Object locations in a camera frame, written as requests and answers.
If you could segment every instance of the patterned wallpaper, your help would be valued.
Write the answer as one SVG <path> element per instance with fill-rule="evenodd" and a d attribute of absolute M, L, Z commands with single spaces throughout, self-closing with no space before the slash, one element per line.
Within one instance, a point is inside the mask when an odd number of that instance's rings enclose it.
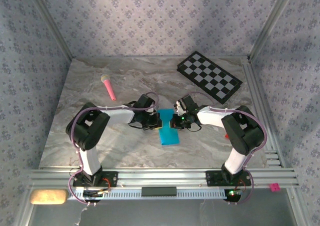
<path fill-rule="evenodd" d="M 257 58 L 282 153 L 320 225 L 320 0 L 290 0 Z"/>
<path fill-rule="evenodd" d="M 276 0 L 45 0 L 74 57 L 247 55 Z"/>
<path fill-rule="evenodd" d="M 69 63 L 32 0 L 0 0 L 0 225 L 37 168 Z"/>

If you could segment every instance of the blue sponge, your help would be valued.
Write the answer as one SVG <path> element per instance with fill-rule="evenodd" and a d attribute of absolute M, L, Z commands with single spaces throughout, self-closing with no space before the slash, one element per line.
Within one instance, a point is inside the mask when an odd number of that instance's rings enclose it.
<path fill-rule="evenodd" d="M 177 129 L 170 128 L 170 120 L 175 113 L 173 109 L 159 109 L 160 119 L 162 120 L 162 128 L 159 129 L 161 145 L 179 144 L 179 136 Z"/>

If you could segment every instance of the marble table surface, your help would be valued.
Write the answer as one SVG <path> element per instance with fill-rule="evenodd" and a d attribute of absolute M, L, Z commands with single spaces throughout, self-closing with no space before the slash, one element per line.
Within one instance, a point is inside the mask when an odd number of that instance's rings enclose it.
<path fill-rule="evenodd" d="M 142 93 L 159 94 L 159 108 L 173 104 L 190 91 L 202 91 L 176 71 L 183 57 L 123 57 L 73 59 L 43 151 L 40 167 L 78 166 L 78 155 L 65 133 L 67 124 L 88 101 L 99 106 L 117 106 L 137 100 Z M 248 84 L 239 59 L 213 59 L 243 81 L 241 88 L 219 108 L 246 105 L 253 110 Z M 102 74 L 110 75 L 116 101 L 112 101 Z M 210 104 L 203 95 L 193 95 L 198 103 Z M 180 144 L 162 146 L 157 130 L 143 131 L 125 124 L 107 127 L 97 145 L 99 160 L 106 167 L 220 168 L 232 146 L 222 128 L 206 125 L 200 132 L 179 131 Z M 248 167 L 266 166 L 264 152 L 255 154 Z"/>

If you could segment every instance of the checkered board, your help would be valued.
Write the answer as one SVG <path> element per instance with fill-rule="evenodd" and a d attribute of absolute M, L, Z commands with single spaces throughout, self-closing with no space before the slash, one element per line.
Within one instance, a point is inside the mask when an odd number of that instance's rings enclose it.
<path fill-rule="evenodd" d="M 242 81 L 199 52 L 178 65 L 178 72 L 194 82 L 220 103 L 225 103 L 240 88 Z"/>

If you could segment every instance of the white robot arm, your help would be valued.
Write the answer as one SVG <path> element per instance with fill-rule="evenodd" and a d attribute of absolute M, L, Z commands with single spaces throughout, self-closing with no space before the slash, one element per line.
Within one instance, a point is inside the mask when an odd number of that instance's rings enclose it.
<path fill-rule="evenodd" d="M 143 110 L 143 108 L 148 108 L 154 103 L 153 99 L 143 94 L 138 101 L 122 105 L 120 109 L 107 110 L 106 112 L 92 110 L 83 113 L 79 117 L 75 124 L 73 138 L 79 148 L 83 162 L 82 176 L 87 179 L 90 185 L 97 185 L 101 179 L 102 167 L 98 159 L 96 144 L 100 140 L 105 127 L 116 123 L 127 123 L 130 125 L 130 123 L 139 122 L 143 130 L 160 128 L 162 122 L 155 109 L 151 111 Z M 126 110 L 126 107 L 140 108 L 142 111 L 134 109 Z M 190 95 L 179 99 L 174 107 L 177 114 L 174 114 L 170 121 L 172 128 L 190 128 L 192 123 L 196 123 L 198 125 L 209 124 L 222 127 L 226 130 L 233 149 L 229 158 L 221 167 L 222 177 L 225 182 L 231 182 L 241 173 L 243 164 L 249 153 L 264 140 L 262 129 L 251 118 L 235 112 L 220 112 L 221 109 L 217 112 L 212 107 L 206 105 L 199 107 Z M 79 113 L 86 108 L 96 108 L 96 106 L 92 103 L 87 103 Z M 252 115 L 246 106 L 240 106 L 237 110 Z M 70 138 L 75 118 L 66 127 L 66 133 Z"/>
<path fill-rule="evenodd" d="M 257 148 L 264 140 L 264 134 L 258 124 L 245 115 L 235 112 L 220 112 L 221 109 L 213 109 L 210 106 L 198 106 L 187 95 L 179 99 L 174 105 L 177 114 L 174 114 L 170 122 L 173 128 L 190 128 L 192 123 L 200 125 L 213 125 L 224 128 L 232 144 L 229 158 L 222 165 L 224 180 L 230 182 L 243 168 L 243 164 L 249 153 Z M 237 108 L 252 115 L 246 106 Z"/>
<path fill-rule="evenodd" d="M 86 178 L 86 182 L 92 186 L 99 183 L 101 179 L 102 166 L 99 162 L 97 153 L 97 143 L 106 126 L 112 126 L 118 123 L 131 124 L 139 122 L 141 129 L 156 129 L 162 127 L 160 115 L 155 111 L 153 106 L 155 101 L 142 94 L 138 101 L 111 108 L 108 110 L 90 110 L 90 108 L 98 109 L 96 105 L 89 102 L 86 103 L 73 120 L 66 127 L 66 133 L 71 139 L 71 130 L 74 120 L 79 116 L 75 127 L 73 139 L 79 148 L 79 154 L 82 159 L 81 175 Z"/>

